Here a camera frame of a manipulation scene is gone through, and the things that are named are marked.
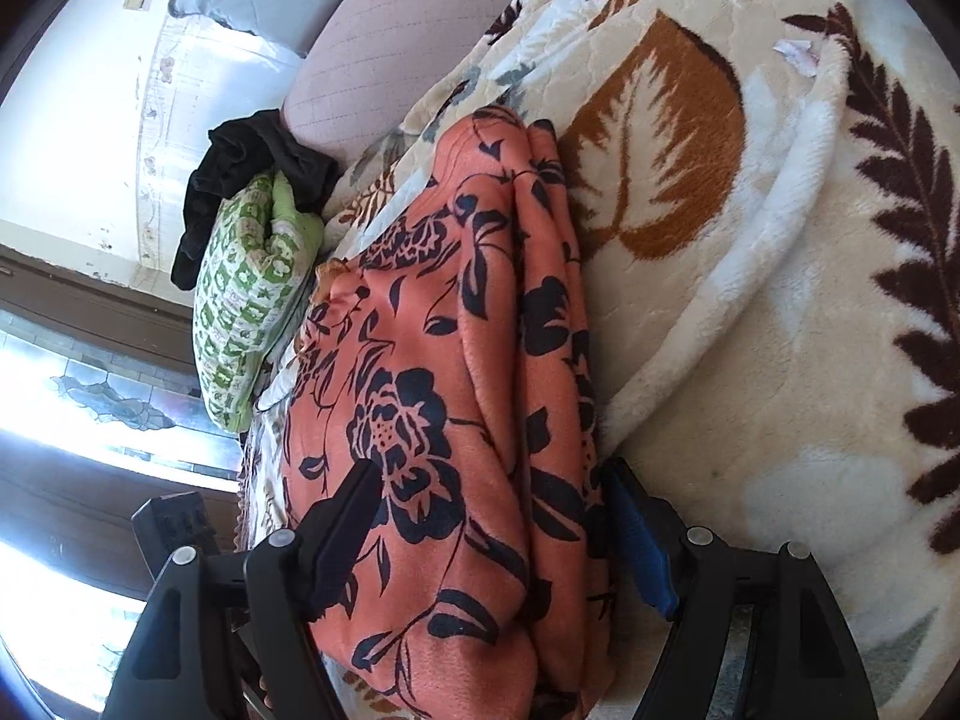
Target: white wall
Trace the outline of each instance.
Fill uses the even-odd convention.
[[[190,302],[143,268],[137,145],[168,0],[71,0],[0,107],[0,242],[55,265]]]

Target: silver screw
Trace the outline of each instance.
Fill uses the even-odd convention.
[[[789,552],[790,557],[795,557],[797,560],[806,560],[810,557],[810,548],[803,541],[791,541],[786,545],[786,551]]]
[[[193,547],[181,547],[174,551],[174,563],[177,565],[187,565],[194,562],[197,558],[197,550]]]
[[[270,536],[267,537],[267,541],[270,542],[272,547],[286,547],[294,542],[296,535],[289,528],[281,528],[278,531],[273,531]]]
[[[698,547],[704,547],[713,541],[713,533],[709,528],[701,528],[697,525],[686,532],[686,540]]]

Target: pink pillow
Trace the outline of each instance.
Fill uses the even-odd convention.
[[[344,0],[287,95],[287,127],[347,167],[467,56],[511,1]]]

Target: green patterned pillow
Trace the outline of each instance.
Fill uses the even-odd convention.
[[[224,201],[203,255],[193,309],[193,346],[210,418],[241,433],[264,355],[296,305],[323,222],[294,206],[290,182],[258,175]]]

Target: orange blanket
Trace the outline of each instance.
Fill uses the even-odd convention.
[[[476,111],[301,329],[291,522],[384,499],[320,650],[438,720],[582,718],[611,680],[580,261],[549,122]]]

